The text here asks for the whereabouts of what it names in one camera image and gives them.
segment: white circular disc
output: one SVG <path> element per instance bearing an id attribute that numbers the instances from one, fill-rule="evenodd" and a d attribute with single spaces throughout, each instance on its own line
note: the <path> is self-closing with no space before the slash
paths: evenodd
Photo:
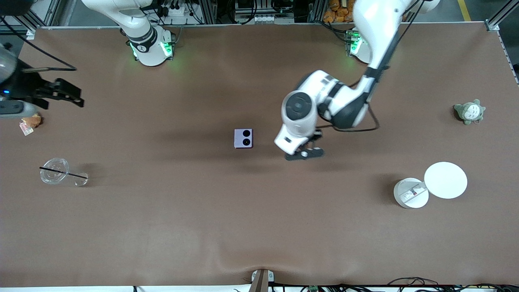
<path id="1" fill-rule="evenodd" d="M 402 206 L 406 209 L 418 209 L 418 208 L 424 207 L 425 204 L 427 204 L 427 201 L 429 200 L 428 191 L 425 191 L 425 192 L 419 194 L 415 198 L 413 198 L 410 201 L 407 201 L 405 203 L 400 199 L 401 193 L 409 190 L 410 188 L 414 187 L 418 183 L 421 183 L 421 181 L 416 178 L 406 178 L 406 179 L 403 179 L 403 180 L 397 182 L 397 184 L 394 186 L 393 194 L 394 194 L 394 199 L 397 201 L 397 203 L 400 206 Z"/>
<path id="2" fill-rule="evenodd" d="M 456 198 L 467 189 L 467 175 L 450 162 L 438 162 L 427 168 L 424 182 L 429 192 L 440 198 Z"/>

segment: floor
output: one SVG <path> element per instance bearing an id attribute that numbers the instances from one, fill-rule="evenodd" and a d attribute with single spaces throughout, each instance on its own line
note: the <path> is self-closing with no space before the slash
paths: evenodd
<path id="1" fill-rule="evenodd" d="M 59 23 L 65 26 L 113 26 L 106 16 L 88 9 L 81 0 L 69 0 L 71 13 L 63 15 Z M 483 21 L 496 13 L 507 0 L 442 0 L 431 12 L 419 15 L 416 22 Z M 463 15 L 460 7 L 466 6 Z M 519 63 L 519 9 L 516 9 L 500 25 L 501 37 L 512 64 Z M 0 42 L 13 44 L 13 52 L 19 54 L 22 42 L 11 36 L 0 36 Z"/>

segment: green led light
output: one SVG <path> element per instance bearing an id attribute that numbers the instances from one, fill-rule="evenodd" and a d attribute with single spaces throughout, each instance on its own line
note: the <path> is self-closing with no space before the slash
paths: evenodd
<path id="1" fill-rule="evenodd" d="M 171 45 L 169 43 L 160 43 L 160 46 L 162 47 L 162 50 L 164 51 L 164 54 L 166 56 L 171 56 L 172 54 L 172 49 L 171 49 Z"/>
<path id="2" fill-rule="evenodd" d="M 133 47 L 133 45 L 131 43 L 130 43 L 130 48 L 133 51 L 133 55 L 137 58 L 137 53 L 135 52 L 135 48 Z"/>

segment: black cable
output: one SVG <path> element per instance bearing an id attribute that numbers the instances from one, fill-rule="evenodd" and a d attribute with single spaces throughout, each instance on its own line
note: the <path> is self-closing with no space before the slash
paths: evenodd
<path id="1" fill-rule="evenodd" d="M 333 28 L 331 23 L 330 23 L 330 26 L 328 26 L 325 22 L 322 22 L 320 20 L 312 20 L 312 21 L 310 21 L 310 23 L 313 23 L 313 22 L 319 23 L 319 24 L 321 24 L 322 26 L 324 26 L 325 28 L 327 28 L 329 30 L 333 30 L 335 32 L 346 33 L 345 30 L 343 31 L 343 30 L 340 30 L 340 29 Z"/>
<path id="2" fill-rule="evenodd" d="M 276 3 L 276 0 L 270 0 L 270 6 L 272 9 L 274 9 L 275 12 L 277 13 L 290 13 L 290 12 L 293 12 L 294 11 L 294 5 L 292 4 L 292 7 L 283 11 L 283 9 L 281 8 L 281 6 L 278 8 L 275 6 L 275 3 Z"/>
<path id="3" fill-rule="evenodd" d="M 341 41 L 343 41 L 343 42 L 346 42 L 346 39 L 342 38 L 342 37 L 339 35 L 339 33 L 336 32 L 336 31 L 332 28 L 332 24 L 329 23 L 329 25 L 330 25 L 330 30 L 333 32 L 333 34 L 335 34 L 335 36 L 336 36 L 339 40 L 341 40 Z"/>
<path id="4" fill-rule="evenodd" d="M 375 131 L 375 130 L 380 129 L 380 122 L 378 121 L 377 116 L 375 115 L 375 113 L 371 109 L 371 105 L 369 103 L 367 104 L 367 111 L 370 113 L 371 118 L 375 122 L 375 127 L 373 127 L 373 128 L 368 128 L 368 129 L 339 129 L 339 128 L 335 127 L 334 125 L 325 125 L 325 126 L 316 127 L 316 129 L 333 128 L 337 132 L 346 132 L 346 133 L 369 132 L 369 131 Z"/>
<path id="5" fill-rule="evenodd" d="M 407 27 L 405 28 L 405 31 L 402 33 L 402 35 L 401 35 L 400 38 L 398 39 L 397 44 L 400 42 L 400 40 L 402 40 L 402 38 L 404 37 L 405 33 L 407 33 L 407 31 L 408 31 L 409 28 L 411 27 L 411 24 L 413 24 L 413 22 L 415 21 L 416 17 L 418 16 L 418 13 L 420 12 L 420 9 L 421 9 L 422 6 L 424 5 L 424 3 L 425 3 L 425 0 L 422 0 L 422 4 L 420 4 L 420 7 L 418 8 L 418 10 L 416 11 L 415 15 L 413 16 L 413 19 L 411 19 L 411 21 L 409 22 L 409 24 L 408 24 Z"/>
<path id="6" fill-rule="evenodd" d="M 9 28 L 9 30 L 11 30 L 12 33 L 14 33 L 19 39 L 21 39 L 22 41 L 24 41 L 26 44 L 30 45 L 31 47 L 37 49 L 39 52 L 43 53 L 45 56 L 47 57 L 51 57 L 53 58 L 54 60 L 62 63 L 63 65 L 67 66 L 68 68 L 55 68 L 55 67 L 46 67 L 47 68 L 47 71 L 76 71 L 77 68 L 70 65 L 69 63 L 59 59 L 59 58 L 56 58 L 54 57 L 53 55 L 45 52 L 44 50 L 38 48 L 36 45 L 34 45 L 33 43 L 27 41 L 23 36 L 21 36 L 17 31 L 15 31 L 4 19 L 4 17 L 0 17 L 2 19 L 2 22 L 5 24 L 5 26 L 7 26 Z"/>
<path id="7" fill-rule="evenodd" d="M 159 16 L 159 13 L 157 12 L 157 9 L 155 9 L 153 6 L 152 6 L 152 8 L 153 8 L 153 11 L 155 12 L 155 14 L 157 15 L 157 18 L 159 19 L 159 23 L 158 24 L 160 25 L 160 22 L 162 22 L 162 25 L 165 25 L 164 21 L 162 20 L 162 17 Z"/>
<path id="8" fill-rule="evenodd" d="M 414 2 L 411 7 L 409 7 L 406 11 L 404 11 L 404 13 L 402 13 L 402 16 L 404 16 L 406 13 L 408 13 L 409 11 L 411 11 L 411 9 L 413 9 L 413 7 L 415 7 L 415 5 L 420 2 L 420 0 L 416 0 L 416 2 Z"/>
<path id="9" fill-rule="evenodd" d="M 254 19 L 254 16 L 256 16 L 256 12 L 258 11 L 258 3 L 256 2 L 256 0 L 251 0 L 251 1 L 254 2 L 254 4 L 251 4 L 251 16 L 249 17 L 249 19 L 246 22 L 242 23 L 242 25 L 247 24 L 252 19 Z"/>
<path id="10" fill-rule="evenodd" d="M 391 284 L 393 284 L 394 282 L 397 282 L 397 281 L 400 281 L 400 280 L 414 280 L 413 283 L 416 282 L 416 281 L 421 281 L 421 282 L 422 282 L 422 285 L 425 285 L 425 282 L 427 281 L 427 282 L 433 283 L 433 284 L 435 284 L 435 285 L 439 285 L 438 282 L 436 282 L 436 281 L 433 281 L 433 280 L 430 280 L 430 279 L 426 279 L 426 278 L 422 278 L 422 277 L 403 277 L 403 278 L 396 278 L 395 280 L 389 282 L 388 285 L 391 285 Z"/>
<path id="11" fill-rule="evenodd" d="M 227 16 L 228 16 L 229 20 L 231 21 L 231 23 L 236 24 L 238 22 L 231 15 L 232 10 L 236 10 L 235 8 L 231 8 L 231 4 L 233 2 L 234 2 L 234 0 L 229 0 L 229 2 L 227 2 Z"/>
<path id="12" fill-rule="evenodd" d="M 198 18 L 198 15 L 196 14 L 195 8 L 193 7 L 193 2 L 191 2 L 191 0 L 186 0 L 186 6 L 187 9 L 189 9 L 189 12 L 193 13 L 193 18 L 195 18 L 199 24 L 203 24 L 203 21 Z"/>

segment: clear plastic cup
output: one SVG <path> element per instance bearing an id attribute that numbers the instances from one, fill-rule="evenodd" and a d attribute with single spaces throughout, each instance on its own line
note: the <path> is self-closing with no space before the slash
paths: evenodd
<path id="1" fill-rule="evenodd" d="M 79 170 L 71 170 L 68 161 L 64 158 L 53 158 L 47 161 L 43 167 L 57 170 L 40 170 L 39 176 L 46 184 L 73 184 L 77 187 L 81 187 L 84 186 L 88 181 L 88 174 Z"/>

